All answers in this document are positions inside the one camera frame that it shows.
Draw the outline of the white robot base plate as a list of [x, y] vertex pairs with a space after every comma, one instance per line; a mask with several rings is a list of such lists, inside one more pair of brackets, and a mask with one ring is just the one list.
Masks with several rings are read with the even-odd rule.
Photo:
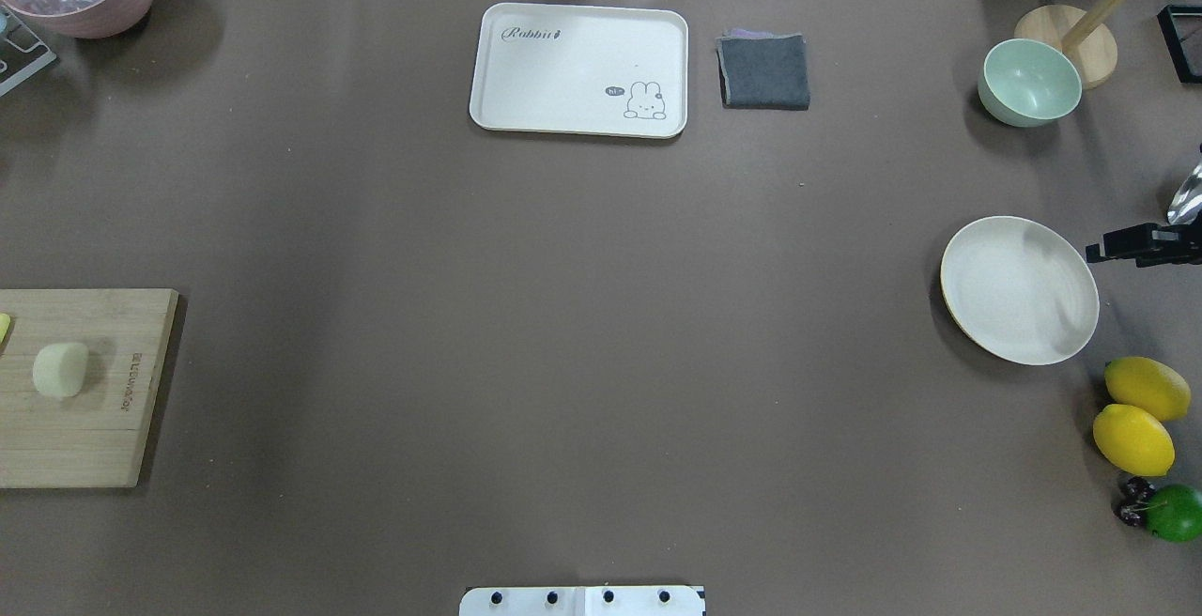
[[476, 587], [459, 615], [706, 615], [703, 587], [597, 585]]

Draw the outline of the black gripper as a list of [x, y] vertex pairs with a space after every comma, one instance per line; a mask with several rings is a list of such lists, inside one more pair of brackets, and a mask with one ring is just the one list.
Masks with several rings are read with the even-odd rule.
[[1201, 223], [1141, 223], [1103, 233], [1101, 243], [1085, 247], [1087, 263], [1120, 259], [1133, 260], [1137, 267], [1201, 265]]

